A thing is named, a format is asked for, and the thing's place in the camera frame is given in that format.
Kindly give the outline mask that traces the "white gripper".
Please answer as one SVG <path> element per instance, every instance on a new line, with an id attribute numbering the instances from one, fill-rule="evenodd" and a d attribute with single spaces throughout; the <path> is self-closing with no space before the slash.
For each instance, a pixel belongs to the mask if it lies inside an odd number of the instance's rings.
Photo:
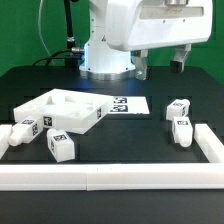
<path id="1" fill-rule="evenodd" d="M 190 44 L 209 39 L 212 15 L 212 0 L 108 0 L 106 42 L 113 49 L 132 51 L 139 80 L 149 77 L 148 51 L 142 49 L 177 46 L 170 71 L 182 73 Z"/>

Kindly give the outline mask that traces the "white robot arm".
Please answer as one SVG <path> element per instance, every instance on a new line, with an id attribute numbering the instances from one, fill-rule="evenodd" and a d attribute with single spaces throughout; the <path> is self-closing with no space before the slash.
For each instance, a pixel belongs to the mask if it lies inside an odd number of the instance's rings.
<path id="1" fill-rule="evenodd" d="M 148 51 L 176 48 L 170 71 L 184 71 L 195 43 L 209 39 L 212 0 L 89 0 L 90 38 L 81 75 L 98 80 L 149 77 Z"/>

